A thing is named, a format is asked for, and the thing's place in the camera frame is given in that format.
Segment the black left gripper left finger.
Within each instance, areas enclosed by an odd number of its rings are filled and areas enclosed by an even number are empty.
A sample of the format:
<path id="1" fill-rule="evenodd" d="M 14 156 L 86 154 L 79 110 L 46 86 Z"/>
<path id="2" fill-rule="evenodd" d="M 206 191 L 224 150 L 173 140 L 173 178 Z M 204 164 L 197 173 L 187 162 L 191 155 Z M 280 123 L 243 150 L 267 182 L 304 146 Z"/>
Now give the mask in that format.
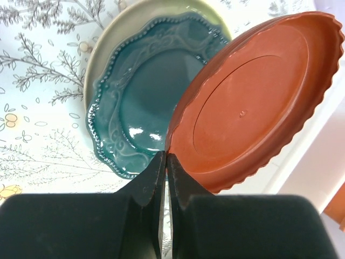
<path id="1" fill-rule="evenodd" d="M 165 153 L 115 193 L 21 194 L 1 206 L 1 258 L 161 258 Z"/>

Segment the cream plate with leaf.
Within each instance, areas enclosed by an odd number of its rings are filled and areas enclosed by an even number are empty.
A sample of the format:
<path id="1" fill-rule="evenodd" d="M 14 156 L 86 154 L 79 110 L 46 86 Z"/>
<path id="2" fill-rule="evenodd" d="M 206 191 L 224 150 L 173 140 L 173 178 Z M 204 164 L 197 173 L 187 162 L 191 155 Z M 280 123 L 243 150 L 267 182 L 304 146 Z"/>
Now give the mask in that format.
<path id="1" fill-rule="evenodd" d="M 139 32 L 151 19 L 158 16 L 194 12 L 210 23 L 219 25 L 229 38 L 227 8 L 220 1 L 135 1 L 121 11 L 103 30 L 87 63 L 84 80 L 84 108 L 93 97 L 93 83 L 102 75 L 114 49 L 128 37 Z"/>

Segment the red round plate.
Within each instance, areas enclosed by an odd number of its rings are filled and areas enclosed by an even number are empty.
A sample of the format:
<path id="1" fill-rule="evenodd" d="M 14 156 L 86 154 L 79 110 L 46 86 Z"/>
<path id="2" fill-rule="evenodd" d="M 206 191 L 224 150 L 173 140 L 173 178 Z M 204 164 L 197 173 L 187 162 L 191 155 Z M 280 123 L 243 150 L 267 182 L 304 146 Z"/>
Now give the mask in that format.
<path id="1" fill-rule="evenodd" d="M 178 102 L 165 149 L 212 193 L 254 175 L 300 132 L 343 55 L 331 14 L 270 19 L 221 49 Z"/>

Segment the teal scalloped plate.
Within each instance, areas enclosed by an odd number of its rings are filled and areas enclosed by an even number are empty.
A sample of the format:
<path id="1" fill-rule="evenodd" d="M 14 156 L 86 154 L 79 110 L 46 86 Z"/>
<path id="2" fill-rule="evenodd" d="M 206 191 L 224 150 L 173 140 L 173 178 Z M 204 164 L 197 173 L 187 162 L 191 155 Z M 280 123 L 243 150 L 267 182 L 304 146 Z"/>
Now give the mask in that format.
<path id="1" fill-rule="evenodd" d="M 95 156 L 121 178 L 140 174 L 164 150 L 183 93 L 229 41 L 220 25 L 192 12 L 152 18 L 121 41 L 86 112 Z"/>

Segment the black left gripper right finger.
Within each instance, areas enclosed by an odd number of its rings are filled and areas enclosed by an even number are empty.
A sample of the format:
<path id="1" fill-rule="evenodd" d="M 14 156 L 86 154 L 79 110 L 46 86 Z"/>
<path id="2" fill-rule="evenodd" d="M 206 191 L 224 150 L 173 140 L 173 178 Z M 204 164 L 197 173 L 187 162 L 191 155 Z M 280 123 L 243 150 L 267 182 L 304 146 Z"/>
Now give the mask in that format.
<path id="1" fill-rule="evenodd" d="M 173 258 L 337 258 L 314 206 L 295 195 L 213 195 L 167 157 Z"/>

